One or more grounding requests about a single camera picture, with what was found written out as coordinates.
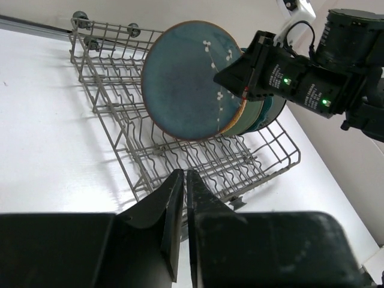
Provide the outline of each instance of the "wall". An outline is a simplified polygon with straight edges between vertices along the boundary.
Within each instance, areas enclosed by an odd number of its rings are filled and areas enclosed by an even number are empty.
[[[318,10],[313,25],[317,41],[332,7],[384,14],[382,0],[328,0]],[[307,54],[310,39],[307,32],[296,46],[299,53]],[[375,143],[358,130],[340,130],[344,116],[327,120],[292,103],[289,107],[375,240],[384,244],[384,144]]]

